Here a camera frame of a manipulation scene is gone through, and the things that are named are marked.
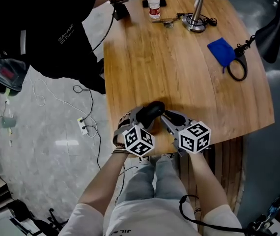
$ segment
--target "stand base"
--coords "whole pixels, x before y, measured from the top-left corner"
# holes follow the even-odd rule
[[[190,24],[190,20],[190,17],[183,16],[183,24],[187,30],[194,32],[203,32],[205,30],[205,25],[201,19],[199,19],[198,23],[192,24]]]

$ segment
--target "wire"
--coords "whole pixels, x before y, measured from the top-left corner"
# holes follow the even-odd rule
[[[75,87],[79,87],[80,89],[81,89],[81,91],[76,91],[75,90]],[[86,117],[84,117],[80,122],[82,122],[82,121],[84,121],[86,118],[88,118],[88,116],[92,113],[92,109],[93,109],[93,104],[94,104],[94,100],[93,100],[93,97],[92,97],[92,92],[91,92],[91,90],[90,89],[83,89],[81,86],[79,86],[79,85],[74,85],[73,87],[72,87],[72,90],[75,92],[75,93],[81,93],[82,91],[89,91],[90,92],[90,96],[91,96],[91,100],[92,100],[92,105],[91,105],[91,110],[90,110],[90,113],[88,113],[87,115],[86,115]]]
[[[3,114],[0,117],[4,117],[4,112],[6,112],[6,108],[7,108],[7,100],[5,100],[4,102],[4,110],[3,110]]]
[[[96,158],[96,163],[97,163],[97,166],[99,167],[99,170],[100,170],[100,169],[101,169],[101,166],[100,166],[100,164],[99,164],[99,157],[100,157],[100,153],[101,153],[102,138],[101,138],[100,133],[99,133],[99,131],[97,130],[96,127],[94,127],[93,125],[87,125],[87,126],[82,127],[82,129],[85,129],[86,127],[92,127],[92,128],[94,128],[95,131],[96,131],[96,134],[98,134],[98,136],[99,136],[99,138],[100,138],[99,152],[97,153],[97,158]]]
[[[188,18],[192,19],[193,15],[194,15],[193,13],[178,13],[177,17],[187,16]],[[202,26],[202,25],[216,26],[218,24],[218,20],[216,18],[208,18],[207,16],[204,16],[202,14],[200,14],[200,16],[203,17],[203,18],[200,17],[201,23],[194,23],[194,26]]]
[[[113,23],[113,21],[114,21],[114,15],[115,15],[115,7],[116,7],[116,0],[114,0],[114,4],[113,4],[113,7],[114,7],[114,10],[113,10],[113,12],[112,12],[112,20],[111,20],[111,23],[110,23],[110,26],[109,26],[109,28],[108,28],[108,30],[107,30],[107,32],[105,33],[105,35],[104,35],[104,37],[102,38],[102,40],[94,47],[94,49],[88,54],[88,55],[90,55],[91,53],[93,53],[94,51],[95,51],[95,49],[96,48],[98,48],[99,47],[99,45],[103,42],[103,40],[106,38],[106,36],[107,36],[107,34],[109,34],[109,32],[110,32],[110,29],[111,29],[111,27],[112,27],[112,23]]]
[[[66,103],[66,104],[69,105],[70,107],[73,107],[74,109],[76,109],[76,110],[80,111],[81,113],[83,113],[84,115],[86,115],[86,117],[89,117],[89,118],[94,122],[94,124],[95,124],[95,129],[97,130],[96,121],[95,121],[91,116],[89,116],[89,115],[91,114],[91,112],[92,112],[92,108],[91,108],[90,113],[89,113],[89,114],[86,114],[86,113],[83,112],[81,109],[76,108],[75,106],[73,106],[73,105],[70,104],[69,102],[66,102],[66,101],[64,101],[64,100],[62,100],[62,99],[57,98],[57,97],[53,94],[53,92],[48,88],[46,82],[43,81],[42,79],[37,79],[37,80],[35,80],[35,81],[33,82],[32,79],[31,79],[30,73],[28,73],[28,78],[29,78],[30,81],[31,81],[31,84],[32,84],[32,87],[33,87],[33,93],[34,93],[34,96],[35,96],[35,99],[36,99],[36,103],[37,103],[39,106],[43,107],[43,106],[45,105],[45,97],[42,96],[42,95],[39,95],[39,94],[36,94],[36,93],[35,93],[35,83],[36,83],[37,81],[43,82],[43,83],[45,84],[45,86],[46,86],[48,92],[50,92],[56,100],[59,100],[59,101],[61,101],[62,103]],[[43,99],[43,104],[40,104],[40,103],[39,103],[39,99],[38,99],[38,98],[40,98],[40,97]],[[95,132],[95,134],[94,134],[93,136],[90,136],[90,135],[88,135],[88,134],[87,134],[87,136],[90,137],[90,138],[93,138],[93,137],[96,136],[96,132]]]
[[[117,204],[117,201],[118,201],[118,198],[119,198],[119,196],[120,196],[120,194],[122,193],[122,190],[123,190],[123,188],[124,188],[124,184],[125,184],[125,164],[123,165],[123,168],[124,168],[124,171],[123,171],[123,179],[122,179],[122,186],[121,186],[121,189],[120,189],[120,192],[119,192],[119,195],[117,196],[117,198],[116,198],[116,200],[115,200],[115,206],[116,206],[116,204]]]
[[[245,53],[245,50],[247,50],[248,48],[250,48],[250,45],[252,44],[252,42],[255,40],[255,35],[252,35],[250,37],[249,40],[245,40],[245,44],[241,45],[241,44],[237,44],[237,47],[235,48],[235,54],[237,57],[242,56]]]
[[[206,226],[206,227],[210,227],[212,229],[215,229],[215,230],[219,230],[219,231],[225,231],[225,232],[236,232],[236,233],[245,233],[246,235],[256,235],[256,236],[267,236],[266,233],[263,233],[263,232],[259,232],[259,231],[255,231],[254,229],[252,228],[246,228],[246,229],[243,229],[243,228],[232,228],[232,227],[224,227],[224,226],[217,226],[217,225],[210,225],[210,224],[206,224],[202,221],[199,221],[199,220],[195,220],[195,219],[190,219],[189,217],[187,217],[184,212],[183,212],[183,203],[186,201],[186,198],[187,197],[195,197],[195,198],[198,198],[197,196],[195,195],[185,195],[181,198],[181,200],[179,201],[179,211],[180,211],[180,214],[188,221],[191,221],[197,225],[201,225],[201,226]]]
[[[132,168],[138,168],[138,167],[137,167],[137,166],[132,166],[132,167],[130,167],[130,168],[128,168],[128,169],[126,169],[126,170],[125,170],[125,172],[126,172],[126,171],[128,171],[128,170],[130,170],[130,169],[132,169]]]

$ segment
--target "leg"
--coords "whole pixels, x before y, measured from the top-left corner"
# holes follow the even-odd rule
[[[156,198],[180,200],[187,195],[182,181],[173,168],[171,159],[167,156],[162,156],[156,162],[156,177]]]
[[[153,178],[154,166],[150,162],[143,162],[119,196],[117,203],[154,198]]]

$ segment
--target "water bottle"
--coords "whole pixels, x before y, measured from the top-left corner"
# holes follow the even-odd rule
[[[160,17],[160,0],[148,0],[149,3],[149,15],[151,18]]]

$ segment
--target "gray floor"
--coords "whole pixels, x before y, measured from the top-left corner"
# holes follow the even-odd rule
[[[266,25],[275,12],[273,0],[230,1],[250,34]],[[111,12],[103,15],[100,11],[93,10],[84,22],[92,46],[102,38],[110,22]],[[95,54],[98,58],[103,56],[102,46]],[[247,181],[239,211],[243,225],[264,212],[280,193],[280,53],[275,64],[264,62],[264,66],[271,88],[276,124],[246,137]],[[51,80],[33,69],[30,69],[29,74],[33,81],[46,81],[56,97],[89,112],[89,93],[72,92],[76,81]],[[53,207],[58,217],[66,219],[86,185],[98,172],[96,157],[99,139],[82,136],[77,119],[83,114],[54,99],[42,81],[36,82],[35,91],[46,98],[44,106],[37,105],[32,90],[30,80],[26,77],[23,91],[11,98],[7,105],[5,115],[14,115],[18,122],[11,136],[7,130],[0,129],[0,172],[13,197],[23,200],[38,218],[48,217],[48,209]],[[93,93],[93,98],[91,116],[96,120],[102,136],[100,165],[103,165],[112,148],[106,99],[98,93]],[[5,97],[0,95],[0,115],[4,110],[4,102]],[[128,160],[126,167],[136,164],[136,161]],[[128,171],[126,180],[132,174],[132,170]],[[120,190],[121,180],[114,198]],[[113,202],[105,224],[108,223],[112,208]]]

